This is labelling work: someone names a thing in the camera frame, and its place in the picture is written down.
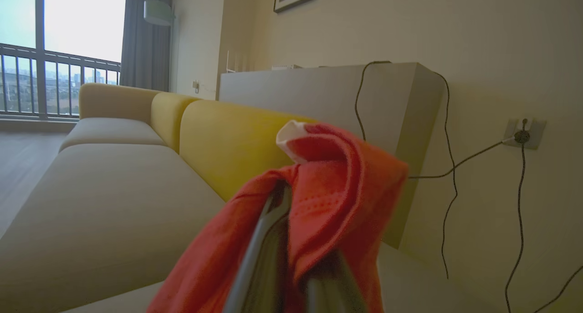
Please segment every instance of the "balcony railing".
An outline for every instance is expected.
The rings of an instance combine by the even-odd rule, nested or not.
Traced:
[[[79,118],[81,85],[119,84],[120,70],[119,62],[0,43],[0,115]]]

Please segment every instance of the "red towel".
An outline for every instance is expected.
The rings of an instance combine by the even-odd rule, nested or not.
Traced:
[[[222,311],[265,201],[282,178],[293,191],[286,312],[303,310],[299,280],[335,248],[342,250],[369,311],[383,311],[376,259],[407,165],[334,126],[303,127],[307,134],[287,146],[307,162],[247,182],[190,244],[148,313]]]

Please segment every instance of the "glass window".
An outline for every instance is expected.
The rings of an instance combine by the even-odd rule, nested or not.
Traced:
[[[0,0],[0,43],[36,47],[35,0]]]
[[[85,81],[84,83],[94,83],[95,82],[95,70],[91,67],[85,68]]]
[[[79,89],[81,88],[81,67],[71,65],[71,112],[79,116]]]
[[[33,112],[33,98],[31,87],[31,60],[28,58],[18,58],[18,84],[20,87],[20,110],[23,112]]]
[[[98,69],[95,71],[95,83],[106,83],[106,71],[103,69]]]
[[[45,49],[121,61],[125,0],[44,0]]]
[[[69,65],[57,64],[59,83],[59,114],[69,114]]]
[[[112,85],[117,84],[117,72],[115,72],[113,70],[107,71],[107,83],[112,84]]]
[[[37,76],[36,76],[36,59],[32,61],[32,73],[33,73],[33,105],[35,106],[35,113],[38,113],[38,91],[37,91]]]
[[[44,62],[46,84],[46,113],[58,113],[58,101],[56,99],[56,63]]]
[[[6,90],[6,110],[18,111],[18,90],[16,88],[16,57],[4,56],[4,89]]]
[[[6,110],[4,107],[4,81],[2,80],[2,76],[4,76],[4,64],[2,62],[4,60],[3,56],[0,56],[0,110]]]

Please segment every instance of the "beige sofa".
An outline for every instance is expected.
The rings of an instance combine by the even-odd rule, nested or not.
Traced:
[[[302,120],[104,84],[83,85],[80,109],[0,240],[0,313],[56,313],[163,281],[244,182],[292,163],[275,135]]]

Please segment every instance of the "window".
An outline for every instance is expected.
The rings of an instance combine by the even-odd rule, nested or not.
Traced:
[[[36,47],[35,0],[0,0],[0,43]]]
[[[44,8],[46,50],[121,61],[125,0],[44,0]]]

